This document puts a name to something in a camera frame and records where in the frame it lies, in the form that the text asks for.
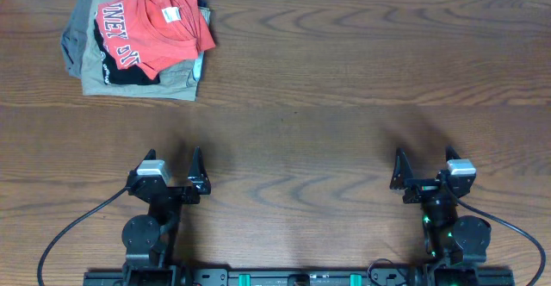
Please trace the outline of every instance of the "wire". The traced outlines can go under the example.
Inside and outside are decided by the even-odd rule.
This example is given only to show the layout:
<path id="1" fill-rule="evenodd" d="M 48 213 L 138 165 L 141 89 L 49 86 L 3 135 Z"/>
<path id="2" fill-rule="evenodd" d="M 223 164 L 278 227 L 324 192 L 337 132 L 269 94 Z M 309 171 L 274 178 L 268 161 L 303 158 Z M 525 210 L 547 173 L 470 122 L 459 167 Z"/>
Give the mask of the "wire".
<path id="1" fill-rule="evenodd" d="M 108 204 L 110 204 L 114 199 L 118 198 L 120 195 L 122 195 L 125 191 L 127 191 L 127 187 L 121 189 L 119 192 L 117 192 L 114 196 L 111 196 L 107 201 L 104 203 L 98 205 L 96 208 L 92 209 L 90 212 L 78 217 L 74 222 L 72 222 L 69 226 L 65 227 L 63 231 L 61 231 L 55 238 L 53 238 L 52 242 L 44 253 L 42 253 L 42 258 L 40 258 L 40 262 L 38 263 L 38 268 L 36 269 L 36 277 L 38 278 L 38 284 L 39 286 L 44 286 L 44 281 L 42 280 L 42 267 L 44 266 L 44 262 L 46 261 L 46 256 L 48 253 L 52 250 L 53 246 L 61 239 L 61 237 L 67 233 L 67 231 L 71 230 L 71 228 L 75 227 L 80 221 L 85 220 L 86 218 L 90 217 L 92 214 L 97 212 L 98 210 L 104 208 Z"/>
<path id="2" fill-rule="evenodd" d="M 523 229 L 521 229 L 517 226 L 514 226 L 514 225 L 510 224 L 509 222 L 504 221 L 504 220 L 502 220 L 502 219 L 500 219 L 500 218 L 498 218 L 494 215 L 488 214 L 488 213 L 486 213 L 484 211 L 481 211 L 477 208 L 473 208 L 472 206 L 470 206 L 470 205 L 466 204 L 465 202 L 459 200 L 459 198 L 452 192 L 452 190 L 449 188 L 449 186 L 446 183 L 444 183 L 443 186 L 446 189 L 446 191 L 448 191 L 448 193 L 454 198 L 454 200 L 462 205 L 462 207 L 464 207 L 466 209 L 469 209 L 469 210 L 475 212 L 478 215 L 482 215 L 482 216 L 486 217 L 487 219 L 495 221 L 495 222 L 497 222 L 497 223 L 499 223 L 503 226 L 506 226 L 509 229 L 514 230 L 517 233 L 522 234 L 522 236 L 524 236 L 526 239 L 528 239 L 530 242 L 532 242 L 537 247 L 538 251 L 540 252 L 540 259 L 541 259 L 540 260 L 540 267 L 538 268 L 538 270 L 537 270 L 536 274 L 534 275 L 534 277 L 528 282 L 528 284 L 526 286 L 532 286 L 532 285 L 536 284 L 537 280 L 542 276 L 543 269 L 545 269 L 545 262 L 546 262 L 545 250 L 543 249 L 540 242 L 538 242 L 537 239 L 534 239 L 533 236 L 529 235 Z"/>
<path id="3" fill-rule="evenodd" d="M 369 278 L 369 280 L 371 280 L 371 283 L 374 283 L 374 284 L 375 284 L 375 286 L 382 286 L 382 285 L 380 285 L 379 283 L 377 283 L 376 281 L 374 281 L 373 278 L 371 278 L 371 267 L 372 267 L 374 264 L 376 264 L 376 263 L 378 263 L 378 262 L 381 262 L 381 261 L 387 261 L 387 262 L 390 263 L 390 264 L 394 264 L 394 262 L 392 262 L 392 261 L 390 261 L 390 260 L 388 260 L 388 259 L 386 259 L 386 258 L 379 258 L 379 259 L 376 259 L 374 262 L 372 262 L 372 263 L 369 265 L 369 267 L 368 267 L 368 278 Z M 404 275 L 404 273 L 402 273 L 399 269 L 396 269 L 396 271 L 404 278 L 404 280 L 406 280 L 404 283 L 399 284 L 398 286 L 406 285 L 406 284 L 407 284 L 407 277 L 406 277 L 406 275 Z"/>

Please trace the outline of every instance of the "gray cloth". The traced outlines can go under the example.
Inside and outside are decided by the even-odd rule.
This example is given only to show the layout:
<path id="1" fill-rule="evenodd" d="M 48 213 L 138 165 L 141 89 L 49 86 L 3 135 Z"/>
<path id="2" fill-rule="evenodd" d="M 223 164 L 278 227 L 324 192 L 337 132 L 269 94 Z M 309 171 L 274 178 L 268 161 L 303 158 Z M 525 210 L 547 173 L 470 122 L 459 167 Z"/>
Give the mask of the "gray cloth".
<path id="1" fill-rule="evenodd" d="M 160 84 L 140 86 L 136 84 L 105 84 L 102 75 L 102 56 L 94 40 L 94 19 L 97 6 L 113 0 L 92 0 L 89 22 L 88 40 L 84 51 L 82 67 L 83 94 L 86 96 L 131 96 L 159 97 L 194 101 L 197 81 L 193 77 L 193 60 L 184 60 L 159 73 Z"/>
<path id="2" fill-rule="evenodd" d="M 80 78 L 86 48 L 86 29 L 92 0 L 77 0 L 65 29 L 61 33 L 61 52 L 65 61 L 65 70 L 69 75 Z"/>

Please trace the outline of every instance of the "wooden table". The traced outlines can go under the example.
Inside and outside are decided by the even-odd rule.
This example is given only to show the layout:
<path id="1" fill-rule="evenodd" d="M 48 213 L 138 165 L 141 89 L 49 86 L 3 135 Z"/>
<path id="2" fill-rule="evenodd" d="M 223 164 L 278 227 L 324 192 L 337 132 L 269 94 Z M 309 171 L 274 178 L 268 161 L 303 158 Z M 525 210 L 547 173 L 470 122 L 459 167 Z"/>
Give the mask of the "wooden table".
<path id="1" fill-rule="evenodd" d="M 76 0 L 3 1 L 0 284 L 35 284 L 55 234 L 150 148 L 181 180 L 203 149 L 213 194 L 184 209 L 176 252 L 192 264 L 427 259 L 419 207 L 388 189 L 393 154 L 433 176 L 447 144 L 479 171 L 464 200 L 551 250 L 551 0 L 208 1 L 218 47 L 195 103 L 82 96 L 59 48 Z M 123 196 L 75 227 L 46 284 L 120 268 L 121 229 L 145 212 Z M 492 227 L 487 263 L 525 284 L 536 249 Z"/>

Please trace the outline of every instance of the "red shirt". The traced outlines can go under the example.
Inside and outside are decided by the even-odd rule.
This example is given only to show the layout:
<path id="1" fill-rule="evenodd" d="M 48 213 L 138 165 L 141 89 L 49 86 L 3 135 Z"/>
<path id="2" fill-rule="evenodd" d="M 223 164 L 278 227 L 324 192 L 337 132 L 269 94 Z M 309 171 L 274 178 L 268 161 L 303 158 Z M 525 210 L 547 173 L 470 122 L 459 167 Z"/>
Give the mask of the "red shirt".
<path id="1" fill-rule="evenodd" d="M 181 20 L 165 20 L 171 7 Z M 215 46 L 197 0 L 116 0 L 99 4 L 96 20 L 117 68 L 137 65 L 149 78 Z"/>

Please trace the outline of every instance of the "silver metal plate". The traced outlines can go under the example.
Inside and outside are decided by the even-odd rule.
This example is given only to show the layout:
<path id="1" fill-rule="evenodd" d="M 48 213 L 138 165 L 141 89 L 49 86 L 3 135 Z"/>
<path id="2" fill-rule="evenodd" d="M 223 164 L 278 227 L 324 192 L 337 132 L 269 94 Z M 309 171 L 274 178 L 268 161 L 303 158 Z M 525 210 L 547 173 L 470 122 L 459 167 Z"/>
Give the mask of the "silver metal plate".
<path id="1" fill-rule="evenodd" d="M 448 171 L 451 175 L 476 174 L 476 169 L 469 159 L 455 159 L 448 161 Z"/>
<path id="2" fill-rule="evenodd" d="M 144 160 L 136 172 L 141 176 L 161 176 L 165 184 L 170 181 L 170 173 L 163 160 Z"/>

